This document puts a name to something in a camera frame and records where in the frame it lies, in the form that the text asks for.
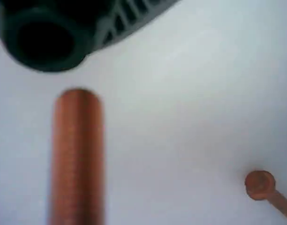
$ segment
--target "plastic vent slots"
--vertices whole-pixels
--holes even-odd
[[[18,62],[44,72],[65,71],[130,35],[176,1],[0,0],[0,38]]]

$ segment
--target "threaded copper rod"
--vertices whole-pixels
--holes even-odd
[[[267,200],[287,217],[287,198],[276,190],[276,181],[267,171],[253,171],[245,180],[246,190],[254,200]]]
[[[66,91],[55,104],[51,225],[103,225],[103,126],[98,98]]]

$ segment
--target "copper tube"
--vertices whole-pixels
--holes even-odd
[[[254,200],[267,200],[287,217],[287,199],[276,190],[276,181],[267,171],[253,171],[245,180],[246,190]]]
[[[53,119],[51,225],[103,225],[103,125],[99,99],[69,90]]]

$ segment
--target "copper nail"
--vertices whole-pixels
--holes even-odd
[[[276,190],[276,181],[267,171],[253,171],[245,180],[247,194],[254,200],[268,200],[287,217],[287,199]]]
[[[99,99],[69,90],[53,122],[51,225],[103,225],[103,125]]]

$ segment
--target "metal rod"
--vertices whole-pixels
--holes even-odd
[[[253,171],[245,180],[246,190],[254,200],[267,200],[287,217],[287,198],[276,190],[276,181],[267,171]]]
[[[103,225],[103,125],[99,99],[69,90],[53,122],[51,225]]]

